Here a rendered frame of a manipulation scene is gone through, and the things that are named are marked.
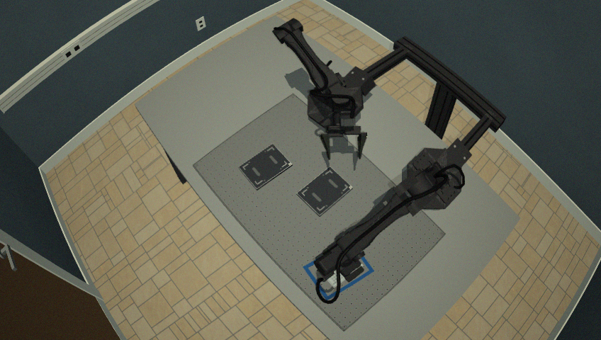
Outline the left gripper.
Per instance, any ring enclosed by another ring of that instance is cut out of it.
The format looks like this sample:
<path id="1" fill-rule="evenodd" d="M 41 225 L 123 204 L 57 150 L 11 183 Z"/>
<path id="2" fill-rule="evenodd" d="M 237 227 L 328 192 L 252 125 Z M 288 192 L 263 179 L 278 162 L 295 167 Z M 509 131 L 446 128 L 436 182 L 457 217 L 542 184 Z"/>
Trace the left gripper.
<path id="1" fill-rule="evenodd" d="M 323 255 L 326 254 L 329 250 L 334 249 L 336 246 L 337 246 L 337 243 L 335 242 L 334 244 L 330 245 L 326 250 L 324 250 L 324 252 L 322 254 Z M 355 270 L 356 268 L 357 268 L 357 270 Z M 319 271 L 318 272 L 321 274 L 321 276 L 324 279 L 326 279 L 333 272 L 335 272 L 335 270 L 333 270 L 332 272 L 330 272 L 326 276 L 323 276 Z M 361 266 L 361 262 L 359 260 L 357 262 L 355 262 L 355 263 L 352 262 L 352 261 L 343 262 L 343 263 L 341 263 L 340 270 L 339 270 L 339 272 L 344 276 L 344 278 L 347 280 L 348 283 L 350 281 L 352 281 L 353 279 L 355 279 L 363 271 L 364 271 L 364 268 Z"/>

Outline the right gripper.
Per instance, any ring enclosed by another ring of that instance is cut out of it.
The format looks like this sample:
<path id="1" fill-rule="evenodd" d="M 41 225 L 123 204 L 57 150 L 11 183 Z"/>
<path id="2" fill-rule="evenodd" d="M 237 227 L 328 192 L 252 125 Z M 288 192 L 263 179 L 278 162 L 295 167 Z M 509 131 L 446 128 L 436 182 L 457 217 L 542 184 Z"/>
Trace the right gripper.
<path id="1" fill-rule="evenodd" d="M 361 158 L 362 149 L 364 147 L 367 132 L 361 132 L 361 126 L 341 126 L 339 123 L 339 115 L 341 118 L 350 118 L 351 111 L 346 109 L 335 109 L 334 111 L 334 125 L 328 126 L 326 129 L 327 133 L 321 134 L 320 139 L 326 149 L 328 159 L 330 160 L 330 137 L 343 137 L 344 135 L 359 135 L 358 140 L 358 152 L 359 159 Z M 340 112 L 341 111 L 341 112 Z M 334 130 L 334 131 L 331 131 Z M 341 134 L 340 134 L 341 133 Z M 325 141 L 324 141 L 325 140 Z"/>

